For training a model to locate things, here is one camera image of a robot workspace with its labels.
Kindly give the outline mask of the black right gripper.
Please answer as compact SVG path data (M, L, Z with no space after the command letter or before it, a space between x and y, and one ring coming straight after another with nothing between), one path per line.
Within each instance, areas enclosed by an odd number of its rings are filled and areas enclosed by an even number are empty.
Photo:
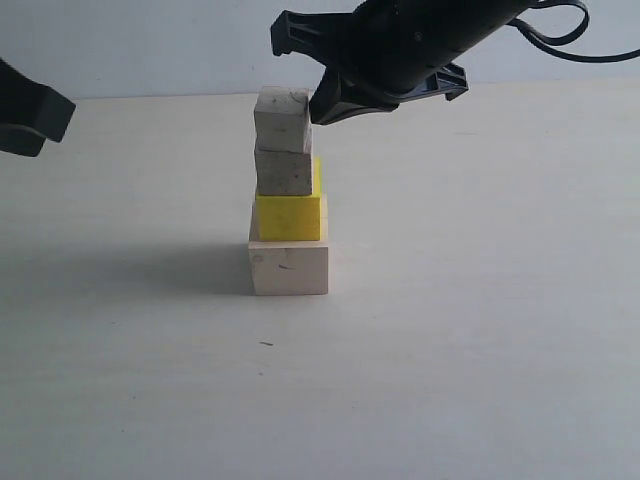
M400 104L468 89L456 59L529 8L527 1L365 1L351 13L283 11L272 52L306 55L325 72L309 102L311 123L393 112Z

